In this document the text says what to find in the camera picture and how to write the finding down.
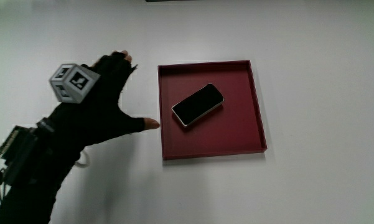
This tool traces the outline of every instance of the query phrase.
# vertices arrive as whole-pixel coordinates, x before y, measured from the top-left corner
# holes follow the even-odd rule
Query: white surface
[[[157,66],[251,60],[265,154],[162,163],[160,130],[87,149],[52,223],[374,223],[374,1],[2,1],[0,143],[57,105],[49,78],[113,50],[120,104],[159,120]]]

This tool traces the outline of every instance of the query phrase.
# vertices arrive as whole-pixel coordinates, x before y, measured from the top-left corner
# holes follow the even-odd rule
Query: smartphone
[[[172,107],[173,113],[186,128],[224,102],[220,91],[211,83]]]

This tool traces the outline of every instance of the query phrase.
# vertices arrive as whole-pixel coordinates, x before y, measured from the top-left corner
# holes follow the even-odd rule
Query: gloved hand
[[[82,148],[160,126],[151,118],[132,118],[118,106],[124,84],[135,69],[131,68],[131,59],[127,51],[115,51],[92,67],[82,65],[101,77],[82,103],[61,103],[54,109],[48,117],[55,125],[53,141]]]

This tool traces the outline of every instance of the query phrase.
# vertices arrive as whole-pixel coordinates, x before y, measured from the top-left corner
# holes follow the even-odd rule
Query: black sleeve
[[[48,223],[61,183],[72,167],[62,167],[56,178],[44,184],[30,184],[27,187],[11,187],[0,205],[0,224],[7,223]]]

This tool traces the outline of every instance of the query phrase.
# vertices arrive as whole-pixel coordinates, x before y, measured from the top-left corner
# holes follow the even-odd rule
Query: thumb
[[[157,129],[161,126],[156,120],[152,118],[144,118],[144,124],[145,124],[144,130]]]

